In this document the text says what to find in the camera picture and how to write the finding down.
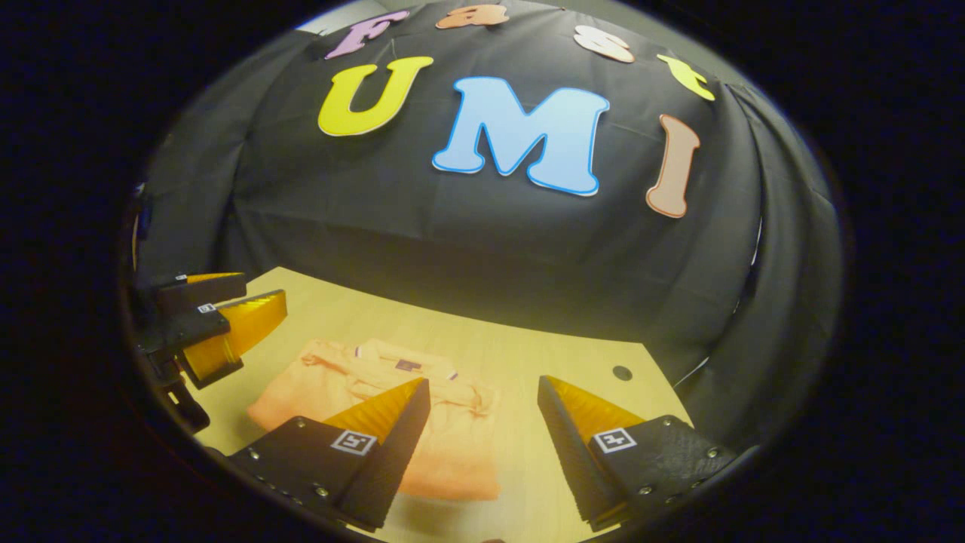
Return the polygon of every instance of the black cloth backdrop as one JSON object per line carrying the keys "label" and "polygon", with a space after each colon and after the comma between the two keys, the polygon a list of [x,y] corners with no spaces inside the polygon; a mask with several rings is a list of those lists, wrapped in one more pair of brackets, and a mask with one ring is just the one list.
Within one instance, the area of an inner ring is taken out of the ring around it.
{"label": "black cloth backdrop", "polygon": [[[290,31],[211,84],[150,165],[140,271],[254,277],[284,266],[467,317],[640,341],[672,384],[687,377],[678,391],[698,428],[731,446],[758,443],[803,398],[839,312],[837,212],[807,146],[760,92],[691,64],[716,96],[703,100],[655,58],[672,51],[587,15],[505,1],[503,24],[434,27],[473,4],[412,8],[328,61],[347,28]],[[636,61],[580,47],[580,24],[621,37]],[[363,110],[385,66],[408,56],[434,62],[386,126],[349,137],[318,129],[335,73],[378,66],[353,101]],[[460,104],[453,83],[481,75],[506,79],[527,111],[561,87],[610,102],[594,142],[595,196],[532,184],[525,172],[542,144],[507,177],[483,138],[481,172],[432,166]],[[701,139],[680,219],[643,203],[662,163],[664,113]]]}

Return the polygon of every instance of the foam letter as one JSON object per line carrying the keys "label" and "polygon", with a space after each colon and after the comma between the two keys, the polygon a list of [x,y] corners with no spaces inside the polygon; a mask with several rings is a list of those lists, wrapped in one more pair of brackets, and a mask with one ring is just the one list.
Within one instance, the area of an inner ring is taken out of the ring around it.
{"label": "foam letter", "polygon": [[714,95],[698,83],[698,81],[706,83],[706,77],[695,72],[687,63],[679,61],[676,58],[665,57],[663,55],[657,55],[657,58],[670,65],[670,73],[681,85],[687,87],[704,100],[714,101]]}
{"label": "foam letter", "polygon": [[462,93],[462,105],[449,144],[432,157],[433,166],[470,174],[482,170],[485,159],[476,148],[485,129],[496,171],[506,176],[545,138],[542,156],[526,171],[530,181],[580,196],[596,194],[593,138],[609,101],[589,91],[563,88],[526,113],[504,79],[465,77],[454,87]]}
{"label": "foam letter", "polygon": [[435,27],[442,29],[458,28],[468,24],[490,25],[510,20],[510,18],[506,16],[506,8],[503,6],[493,6],[492,4],[467,6],[465,8],[459,8],[458,10],[452,10],[448,15],[448,17],[444,17],[435,23]]}
{"label": "foam letter", "polygon": [[429,57],[406,57],[389,63],[392,71],[389,82],[385,84],[382,96],[368,111],[355,112],[349,109],[352,98],[366,75],[376,70],[375,64],[357,66],[342,70],[332,77],[332,90],[318,112],[318,127],[329,135],[344,136],[363,134],[388,123],[399,113],[405,97],[412,88],[419,69],[432,64]]}
{"label": "foam letter", "polygon": [[352,29],[348,31],[348,35],[345,36],[341,43],[339,43],[339,46],[335,47],[332,49],[332,52],[325,55],[325,60],[347,55],[348,53],[354,53],[365,46],[365,44],[362,43],[363,38],[374,40],[375,38],[378,38],[380,34],[385,32],[386,28],[389,28],[389,25],[392,23],[392,21],[403,20],[408,16],[409,12],[403,10],[393,14],[380,15],[376,18],[353,24]]}
{"label": "foam letter", "polygon": [[657,184],[647,191],[647,205],[659,214],[681,218],[687,213],[683,193],[687,190],[694,150],[701,146],[701,139],[690,127],[670,115],[661,115],[660,125],[667,132],[667,145]]}
{"label": "foam letter", "polygon": [[598,28],[583,25],[577,26],[573,39],[584,49],[588,49],[594,53],[599,53],[613,60],[619,60],[620,62],[633,62],[633,54],[627,50],[630,46],[627,45],[626,42]]}

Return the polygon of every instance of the table surface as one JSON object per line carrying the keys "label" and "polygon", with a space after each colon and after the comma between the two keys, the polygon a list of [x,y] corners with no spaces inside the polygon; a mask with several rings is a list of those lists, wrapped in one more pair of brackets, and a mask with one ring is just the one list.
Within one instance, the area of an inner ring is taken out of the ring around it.
{"label": "table surface", "polygon": [[[264,435],[245,410],[313,338],[357,345],[379,338],[449,357],[460,375],[499,388],[493,436],[502,494],[495,501],[427,500],[399,494],[374,537],[392,542],[481,543],[502,538],[582,541],[563,469],[537,407],[538,378],[552,375],[644,419],[690,423],[674,390],[642,344],[508,327],[364,294],[283,268],[248,283],[248,296],[284,289],[289,316],[242,359],[245,367],[203,390],[191,387],[211,424],[195,437],[234,454]],[[630,381],[614,376],[625,366]]]}

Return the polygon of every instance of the orange shirt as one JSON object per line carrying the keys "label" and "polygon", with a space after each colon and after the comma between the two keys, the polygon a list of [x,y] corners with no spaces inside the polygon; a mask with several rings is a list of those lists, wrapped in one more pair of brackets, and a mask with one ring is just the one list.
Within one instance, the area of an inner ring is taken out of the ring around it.
{"label": "orange shirt", "polygon": [[416,377],[429,380],[432,407],[399,491],[446,500],[495,500],[500,487],[492,436],[499,391],[458,375],[445,357],[378,339],[356,348],[314,339],[248,414],[268,431],[298,415],[323,421]]}

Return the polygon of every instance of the letter m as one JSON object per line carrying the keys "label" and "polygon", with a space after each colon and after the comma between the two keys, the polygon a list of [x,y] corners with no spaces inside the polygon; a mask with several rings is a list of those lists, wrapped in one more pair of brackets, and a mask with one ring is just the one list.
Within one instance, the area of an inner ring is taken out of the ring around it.
{"label": "letter m", "polygon": [[530,181],[580,196],[596,194],[593,139],[609,101],[589,91],[563,88],[526,113],[504,79],[465,77],[454,87],[462,93],[462,105],[449,145],[432,157],[433,166],[469,174],[482,170],[485,158],[477,149],[485,129],[496,171],[507,176],[545,138],[542,156],[526,171]]}

